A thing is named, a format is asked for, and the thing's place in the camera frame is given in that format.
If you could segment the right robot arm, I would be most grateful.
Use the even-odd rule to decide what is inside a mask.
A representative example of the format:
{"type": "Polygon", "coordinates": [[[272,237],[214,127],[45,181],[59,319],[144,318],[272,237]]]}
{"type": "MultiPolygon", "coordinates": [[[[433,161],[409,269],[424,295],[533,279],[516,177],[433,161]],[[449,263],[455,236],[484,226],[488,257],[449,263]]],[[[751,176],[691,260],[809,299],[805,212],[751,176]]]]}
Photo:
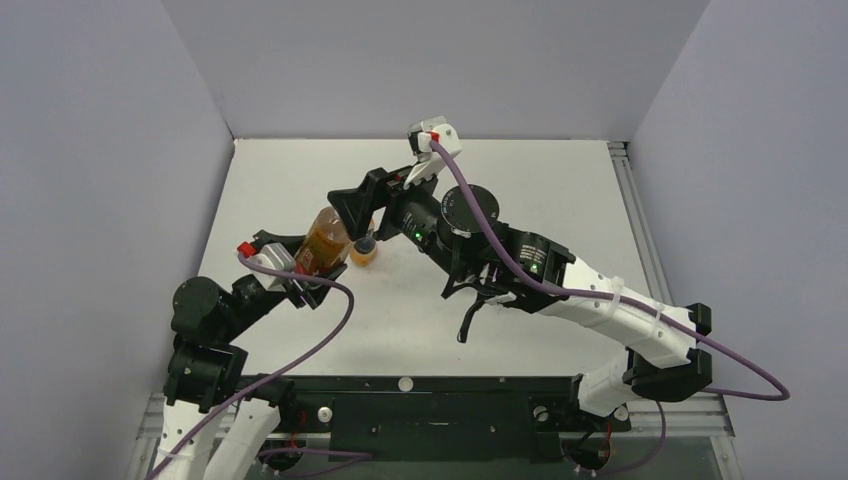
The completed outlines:
{"type": "Polygon", "coordinates": [[[459,342],[488,303],[571,321],[622,346],[607,365],[574,379],[563,402],[572,424],[588,427],[632,400],[681,402],[711,384],[711,355],[697,345],[711,330],[709,308],[656,302],[563,245],[510,227],[499,220],[497,199],[481,186],[453,187],[436,197],[434,180],[411,186],[408,176],[406,168],[375,169],[359,186],[333,190],[327,198],[357,239],[381,212],[375,237],[408,238],[447,274],[444,297],[462,288],[476,291],[459,342]]]}

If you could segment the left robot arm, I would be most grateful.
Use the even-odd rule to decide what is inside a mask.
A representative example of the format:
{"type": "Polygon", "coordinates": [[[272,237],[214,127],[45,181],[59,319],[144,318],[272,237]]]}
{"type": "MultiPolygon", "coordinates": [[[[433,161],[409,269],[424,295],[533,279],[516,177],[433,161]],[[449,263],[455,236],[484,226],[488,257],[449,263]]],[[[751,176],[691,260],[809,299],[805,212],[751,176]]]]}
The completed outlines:
{"type": "Polygon", "coordinates": [[[232,343],[281,303],[317,308],[338,287],[344,262],[315,282],[290,278],[302,242],[261,230],[236,248],[249,272],[231,289],[196,276],[175,291],[162,433],[148,478],[242,479],[274,430],[305,427],[294,381],[244,374],[248,353],[232,343]]]}

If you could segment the white bottle cap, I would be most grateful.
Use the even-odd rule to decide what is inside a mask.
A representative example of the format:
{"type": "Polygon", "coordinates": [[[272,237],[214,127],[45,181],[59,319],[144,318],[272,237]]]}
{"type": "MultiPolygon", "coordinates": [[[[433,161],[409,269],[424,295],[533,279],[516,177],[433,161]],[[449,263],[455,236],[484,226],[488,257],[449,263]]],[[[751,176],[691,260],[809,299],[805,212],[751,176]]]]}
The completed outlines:
{"type": "Polygon", "coordinates": [[[410,377],[402,377],[397,382],[401,392],[410,392],[414,388],[414,381],[410,377]]]}

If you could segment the gold red label bottle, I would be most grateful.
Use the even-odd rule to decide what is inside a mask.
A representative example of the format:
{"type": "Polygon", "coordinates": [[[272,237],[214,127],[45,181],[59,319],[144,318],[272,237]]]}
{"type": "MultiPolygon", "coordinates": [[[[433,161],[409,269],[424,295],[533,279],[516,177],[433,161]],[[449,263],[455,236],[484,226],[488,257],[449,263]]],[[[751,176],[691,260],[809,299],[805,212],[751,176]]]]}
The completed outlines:
{"type": "Polygon", "coordinates": [[[319,276],[329,273],[343,263],[352,247],[345,226],[337,211],[323,208],[294,255],[294,272],[319,276]]]}

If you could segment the orange blue label bottle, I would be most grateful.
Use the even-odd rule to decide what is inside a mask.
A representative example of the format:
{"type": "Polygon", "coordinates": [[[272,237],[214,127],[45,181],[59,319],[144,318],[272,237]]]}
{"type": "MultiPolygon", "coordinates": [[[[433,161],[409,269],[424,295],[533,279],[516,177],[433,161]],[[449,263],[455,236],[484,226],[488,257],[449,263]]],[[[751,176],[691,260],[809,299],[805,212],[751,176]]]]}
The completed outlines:
{"type": "Polygon", "coordinates": [[[376,224],[371,219],[366,235],[353,242],[349,252],[351,262],[358,267],[367,267],[377,255],[377,241],[375,239],[376,224]]]}

